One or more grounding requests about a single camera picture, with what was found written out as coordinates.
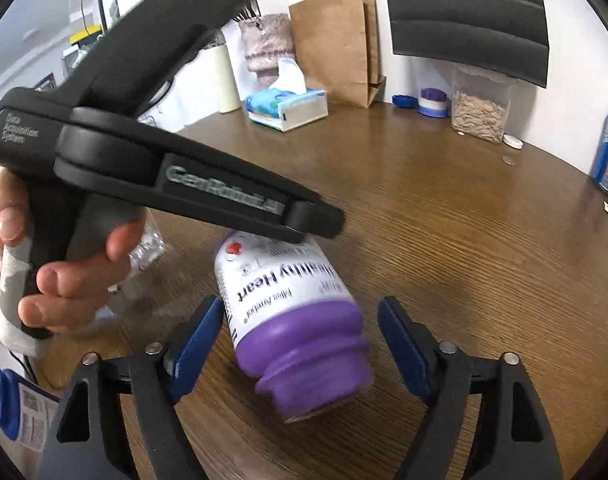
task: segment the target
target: finger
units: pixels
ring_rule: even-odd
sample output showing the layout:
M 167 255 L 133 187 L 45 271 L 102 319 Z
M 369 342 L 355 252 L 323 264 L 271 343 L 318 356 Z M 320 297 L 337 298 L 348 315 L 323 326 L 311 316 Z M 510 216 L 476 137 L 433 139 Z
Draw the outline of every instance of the finger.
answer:
M 108 301 L 109 293 L 67 299 L 59 296 L 36 294 L 22 298 L 18 306 L 20 319 L 34 328 L 53 327 L 57 332 L 76 330 L 89 324 L 97 310 Z
M 0 168 L 0 260 L 4 245 L 14 246 L 26 234 L 28 209 L 24 181 L 6 168 Z
M 110 261 L 96 254 L 84 262 L 53 262 L 37 272 L 37 286 L 44 294 L 62 298 L 84 298 L 105 292 L 130 271 L 128 256 Z
M 114 229 L 106 241 L 106 255 L 112 262 L 129 254 L 142 240 L 144 219 Z

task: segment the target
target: ceiling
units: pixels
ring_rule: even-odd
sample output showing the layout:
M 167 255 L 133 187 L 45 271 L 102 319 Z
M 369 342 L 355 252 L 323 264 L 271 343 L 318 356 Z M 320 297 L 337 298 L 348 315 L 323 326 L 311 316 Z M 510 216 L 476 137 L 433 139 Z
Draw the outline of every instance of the ceiling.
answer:
M 91 2 L 84 0 L 84 6 L 88 8 Z M 0 20 L 0 75 L 67 28 L 73 10 L 79 10 L 79 0 L 15 0 Z

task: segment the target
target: screw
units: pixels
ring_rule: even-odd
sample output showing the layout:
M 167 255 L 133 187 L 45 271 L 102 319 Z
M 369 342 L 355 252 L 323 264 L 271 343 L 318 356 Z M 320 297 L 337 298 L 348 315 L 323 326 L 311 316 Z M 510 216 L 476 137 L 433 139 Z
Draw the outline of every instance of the screw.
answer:
M 514 354 L 513 352 L 507 352 L 502 356 L 502 359 L 504 359 L 510 365 L 517 365 L 520 363 L 519 355 Z
M 144 349 L 144 351 L 148 355 L 159 354 L 162 351 L 162 343 L 160 343 L 158 341 L 155 341 L 154 343 L 149 343 L 146 345 L 146 348 Z
M 93 365 L 100 360 L 100 354 L 97 352 L 89 352 L 88 354 L 84 354 L 82 356 L 82 364 L 85 366 Z
M 445 354 L 455 354 L 458 351 L 458 346 L 450 341 L 442 341 L 440 343 L 440 350 Z

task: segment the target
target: brown paper bag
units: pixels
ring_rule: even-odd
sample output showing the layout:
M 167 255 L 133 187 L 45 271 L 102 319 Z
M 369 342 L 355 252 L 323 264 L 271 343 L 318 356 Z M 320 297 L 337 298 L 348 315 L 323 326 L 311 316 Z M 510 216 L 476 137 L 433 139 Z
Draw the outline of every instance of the brown paper bag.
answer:
M 306 85 L 331 102 L 369 107 L 385 81 L 375 0 L 304 0 L 289 10 Z

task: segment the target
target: nuts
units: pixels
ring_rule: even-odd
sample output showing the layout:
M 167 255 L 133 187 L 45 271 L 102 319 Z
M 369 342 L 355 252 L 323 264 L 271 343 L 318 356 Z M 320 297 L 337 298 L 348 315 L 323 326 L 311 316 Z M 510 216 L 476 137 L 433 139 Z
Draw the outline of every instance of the nuts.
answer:
M 453 98 L 451 125 L 458 132 L 490 142 L 501 142 L 508 108 L 459 91 Z

